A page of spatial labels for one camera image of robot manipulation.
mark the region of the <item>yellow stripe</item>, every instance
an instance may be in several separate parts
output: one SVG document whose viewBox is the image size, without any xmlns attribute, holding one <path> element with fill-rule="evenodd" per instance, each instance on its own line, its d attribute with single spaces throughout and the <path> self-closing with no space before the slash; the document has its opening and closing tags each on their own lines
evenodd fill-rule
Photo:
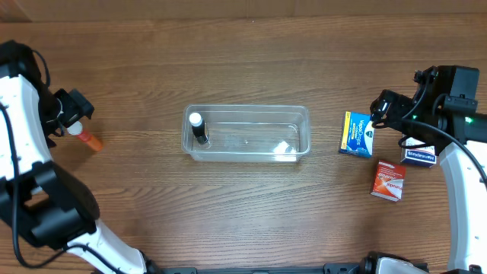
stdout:
<svg viewBox="0 0 487 274">
<path fill-rule="evenodd" d="M 347 149 L 347 139 L 349 138 L 350 111 L 345 113 L 345 123 L 343 124 L 342 149 Z"/>
</svg>

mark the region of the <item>plastic bin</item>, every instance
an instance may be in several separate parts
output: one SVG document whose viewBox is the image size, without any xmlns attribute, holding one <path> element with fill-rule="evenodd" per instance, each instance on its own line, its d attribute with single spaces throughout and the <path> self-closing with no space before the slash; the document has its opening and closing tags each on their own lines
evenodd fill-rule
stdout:
<svg viewBox="0 0 487 274">
<path fill-rule="evenodd" d="M 208 142 L 200 145 L 189 115 L 206 122 Z M 306 107 L 191 104 L 184 110 L 181 147 L 196 161 L 296 162 L 310 152 Z"/>
</svg>

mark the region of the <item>red box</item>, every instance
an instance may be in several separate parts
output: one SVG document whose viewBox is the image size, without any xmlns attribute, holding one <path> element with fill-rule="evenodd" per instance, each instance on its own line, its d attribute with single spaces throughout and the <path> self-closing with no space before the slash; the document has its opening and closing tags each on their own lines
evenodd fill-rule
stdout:
<svg viewBox="0 0 487 274">
<path fill-rule="evenodd" d="M 371 194 L 394 202 L 401 200 L 406 168 L 379 161 Z"/>
</svg>

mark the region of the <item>blue and yellow box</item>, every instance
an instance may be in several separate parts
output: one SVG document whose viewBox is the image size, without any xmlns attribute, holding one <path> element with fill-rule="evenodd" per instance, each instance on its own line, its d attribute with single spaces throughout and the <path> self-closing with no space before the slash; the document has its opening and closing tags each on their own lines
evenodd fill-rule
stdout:
<svg viewBox="0 0 487 274">
<path fill-rule="evenodd" d="M 374 128 L 370 115 L 347 111 L 342 132 L 339 152 L 366 158 L 372 156 Z"/>
</svg>

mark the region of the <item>transparent tray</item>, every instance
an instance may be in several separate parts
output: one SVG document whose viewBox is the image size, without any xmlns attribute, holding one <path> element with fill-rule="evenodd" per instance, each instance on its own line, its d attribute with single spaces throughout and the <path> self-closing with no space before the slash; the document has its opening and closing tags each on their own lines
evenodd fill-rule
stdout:
<svg viewBox="0 0 487 274">
<path fill-rule="evenodd" d="M 205 120 L 199 144 L 191 113 Z M 184 110 L 181 147 L 197 161 L 296 162 L 310 152 L 310 116 L 302 106 L 191 104 Z"/>
</svg>

